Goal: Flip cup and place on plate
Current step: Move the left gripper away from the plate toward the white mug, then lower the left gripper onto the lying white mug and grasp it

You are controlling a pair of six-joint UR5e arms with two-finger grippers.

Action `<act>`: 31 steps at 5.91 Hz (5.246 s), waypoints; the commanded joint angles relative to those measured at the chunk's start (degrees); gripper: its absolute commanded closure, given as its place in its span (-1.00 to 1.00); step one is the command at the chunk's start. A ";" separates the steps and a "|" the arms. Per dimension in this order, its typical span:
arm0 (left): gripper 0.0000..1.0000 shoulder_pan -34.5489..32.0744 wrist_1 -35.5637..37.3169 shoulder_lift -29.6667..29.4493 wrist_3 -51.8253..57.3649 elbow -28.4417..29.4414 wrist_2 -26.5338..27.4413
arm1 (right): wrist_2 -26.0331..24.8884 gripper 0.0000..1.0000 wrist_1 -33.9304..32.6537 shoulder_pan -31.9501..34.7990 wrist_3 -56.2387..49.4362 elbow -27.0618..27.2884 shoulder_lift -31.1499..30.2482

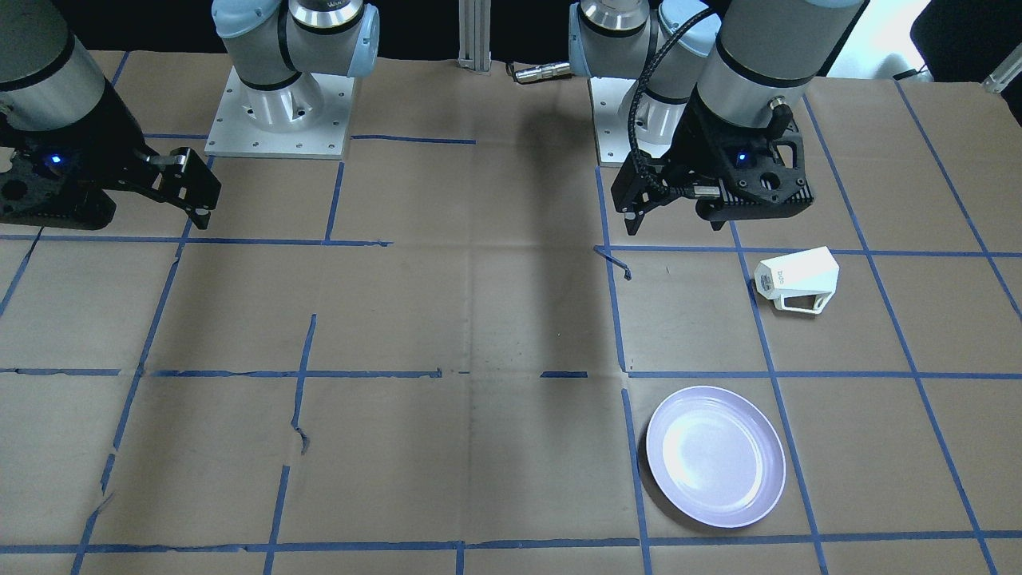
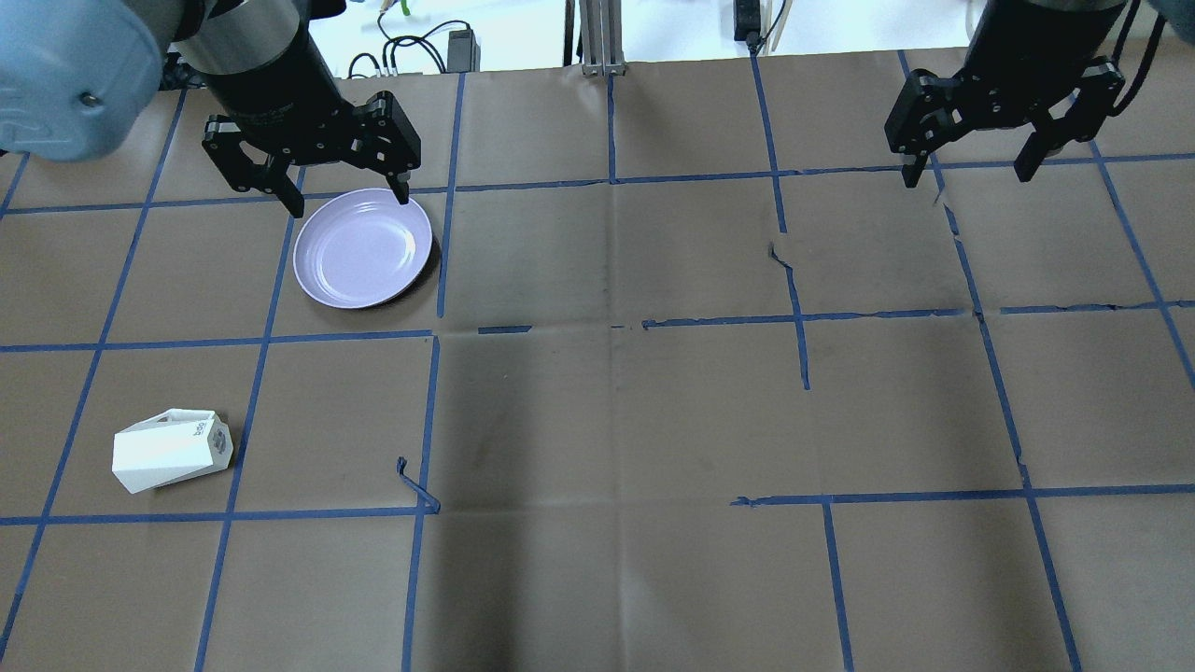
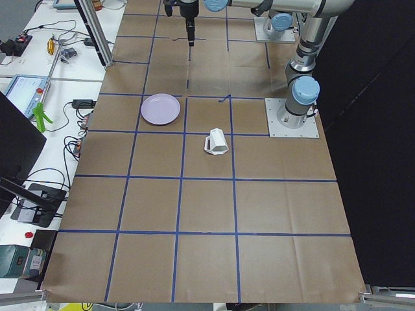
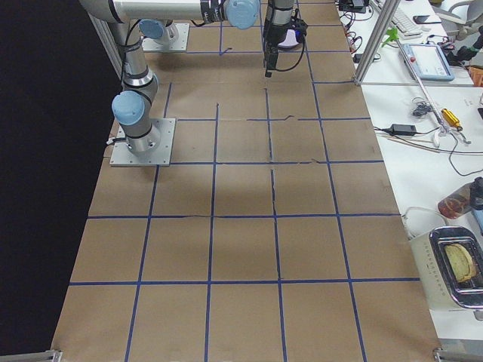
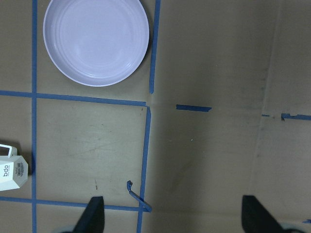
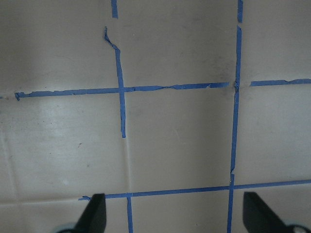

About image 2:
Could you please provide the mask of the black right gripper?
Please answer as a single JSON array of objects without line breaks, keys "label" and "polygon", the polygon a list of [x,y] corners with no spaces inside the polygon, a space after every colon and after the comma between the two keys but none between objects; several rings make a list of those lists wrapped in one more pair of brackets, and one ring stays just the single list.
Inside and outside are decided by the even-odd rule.
[{"label": "black right gripper", "polygon": [[1101,132],[1124,88],[1126,77],[1108,57],[1010,74],[964,67],[936,77],[918,68],[906,77],[884,133],[893,153],[902,154],[905,187],[914,189],[934,149],[972,132],[1032,126],[1013,161],[1015,175],[1028,183],[1064,145]]}]

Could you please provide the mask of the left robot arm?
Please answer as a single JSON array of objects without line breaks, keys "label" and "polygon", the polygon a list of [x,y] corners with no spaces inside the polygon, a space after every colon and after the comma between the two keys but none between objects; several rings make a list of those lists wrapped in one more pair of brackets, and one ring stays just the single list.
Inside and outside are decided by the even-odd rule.
[{"label": "left robot arm", "polygon": [[170,47],[222,106],[206,155],[228,187],[277,197],[304,216],[292,166],[382,175],[398,203],[421,166],[421,138],[388,91],[351,104],[310,24],[342,1],[5,1],[4,152],[93,161],[120,148],[161,87]]}]

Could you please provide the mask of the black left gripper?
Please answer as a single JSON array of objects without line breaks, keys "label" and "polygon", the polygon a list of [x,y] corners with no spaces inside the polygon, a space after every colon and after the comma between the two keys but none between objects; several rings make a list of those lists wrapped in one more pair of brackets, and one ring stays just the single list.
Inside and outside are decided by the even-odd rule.
[{"label": "black left gripper", "polygon": [[266,124],[212,115],[204,126],[206,155],[238,193],[259,190],[304,216],[304,196],[290,166],[344,161],[382,175],[397,203],[407,204],[411,171],[421,166],[421,136],[388,91],[363,104],[337,100],[311,115],[288,106]]}]

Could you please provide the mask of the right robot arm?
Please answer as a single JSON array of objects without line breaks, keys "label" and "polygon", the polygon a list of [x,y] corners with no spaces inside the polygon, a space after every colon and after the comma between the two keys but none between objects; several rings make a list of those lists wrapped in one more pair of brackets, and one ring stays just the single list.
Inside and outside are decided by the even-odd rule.
[{"label": "right robot arm", "polygon": [[893,102],[884,132],[902,159],[905,187],[921,182],[936,149],[972,132],[1032,126],[1013,169],[1032,179],[1046,158],[1068,142],[1087,142],[1121,115],[1147,77],[1162,33],[1173,28],[1191,42],[1190,1],[1156,1],[1157,18],[1138,77],[1124,81],[1119,59],[1101,45],[1119,19],[1135,18],[1138,1],[989,1],[960,71],[938,77],[913,69]]}]

